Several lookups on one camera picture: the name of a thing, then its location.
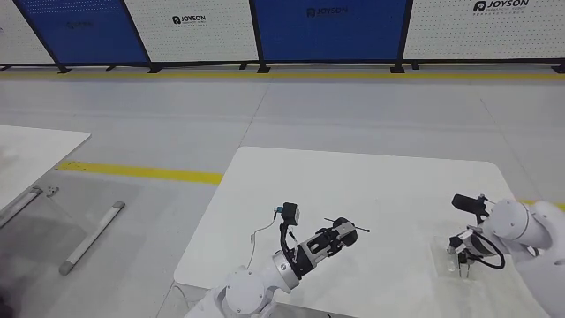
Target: black wire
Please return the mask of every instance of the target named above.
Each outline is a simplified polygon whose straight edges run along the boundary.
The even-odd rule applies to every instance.
[[[287,231],[289,230],[289,225],[286,224],[286,223],[281,223],[280,229],[281,229],[281,249],[282,249],[282,252],[285,254],[285,256],[287,258],[290,258],[289,245],[287,245],[287,243],[286,243],[286,234],[287,234]]]
[[[489,268],[498,269],[498,270],[504,269],[504,267],[506,266],[506,260],[504,259],[504,254],[502,254],[501,250],[498,249],[498,247],[497,247],[493,242],[491,242],[490,239],[484,237],[484,236],[481,235],[480,233],[474,231],[473,234],[475,234],[475,235],[476,235],[477,237],[479,237],[480,239],[484,240],[486,243],[488,243],[488,244],[494,249],[494,251],[501,257],[501,264],[500,264],[500,265],[494,265],[494,264],[491,264],[491,263],[489,263],[489,262],[487,262],[487,261],[483,261],[483,259],[482,259],[481,257],[478,257],[478,256],[475,255],[475,254],[472,254],[472,253],[469,252],[468,250],[467,250],[467,256],[468,256],[470,259],[473,259],[474,261],[478,261],[479,263],[484,264],[484,265],[486,265],[486,266],[489,267]]]

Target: white wire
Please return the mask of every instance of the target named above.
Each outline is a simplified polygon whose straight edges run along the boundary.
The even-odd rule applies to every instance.
[[[253,235],[251,235],[251,241],[253,242],[253,250],[251,251],[251,258],[249,258],[249,263],[247,264],[247,269],[249,269],[249,267],[251,266],[251,262],[253,261],[253,255],[255,254],[255,235],[257,234],[257,232],[261,232],[263,230],[268,229],[269,227],[271,227],[273,225],[273,223],[275,223],[275,219],[276,217],[273,218],[273,221],[268,225],[263,227],[262,229],[258,229],[256,230]]]
[[[183,299],[185,299],[185,303],[186,303],[186,308],[190,311],[191,307],[189,305],[189,303],[198,303],[200,302],[200,299],[196,299],[194,301],[189,301],[188,298],[186,297],[185,293],[183,292],[183,289],[181,289],[180,287],[178,287],[177,285],[173,285],[173,288],[177,288],[178,291],[180,292],[181,295],[183,295]]]

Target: pegboard panel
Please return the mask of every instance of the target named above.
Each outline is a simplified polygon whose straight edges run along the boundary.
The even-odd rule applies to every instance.
[[[396,59],[406,0],[255,0],[266,60]]]
[[[565,57],[565,0],[415,0],[405,59]]]
[[[145,63],[119,0],[19,0],[62,64]]]
[[[125,0],[154,62],[257,60],[249,0]]]
[[[12,0],[0,0],[0,64],[53,64]]]

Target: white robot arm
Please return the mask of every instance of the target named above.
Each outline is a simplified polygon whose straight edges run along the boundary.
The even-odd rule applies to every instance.
[[[495,269],[504,268],[503,255],[510,254],[542,308],[551,317],[565,317],[565,213],[545,201],[531,207],[499,201],[488,214],[485,201],[484,195],[475,200],[458,194],[453,199],[456,208],[477,216],[478,226],[450,238],[448,252],[457,254],[459,265],[479,261]],[[483,261],[494,255],[500,256],[500,265]]]
[[[273,296],[277,289],[290,293],[320,261],[357,241],[355,225],[340,217],[331,228],[320,229],[296,248],[289,249],[286,236],[289,225],[298,224],[298,208],[296,204],[284,203],[284,207],[278,209],[284,220],[280,226],[282,250],[276,252],[259,270],[243,266],[235,269],[224,284],[209,291],[185,318],[252,315],[268,318],[275,309]]]

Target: floor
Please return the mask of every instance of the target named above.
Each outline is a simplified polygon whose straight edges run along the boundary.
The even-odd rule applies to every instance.
[[[496,69],[378,79],[344,75],[367,69],[322,67],[167,79],[0,72],[0,124],[91,132],[72,160],[218,173],[240,146],[488,161],[517,199],[565,201],[565,84],[546,79],[554,75],[547,67]],[[430,72],[444,77],[419,75]],[[474,75],[484,73],[520,78]],[[61,170],[41,183],[60,191],[0,231],[0,288],[18,317],[185,314],[173,271],[214,185]],[[115,201],[125,211],[59,276],[58,265]]]

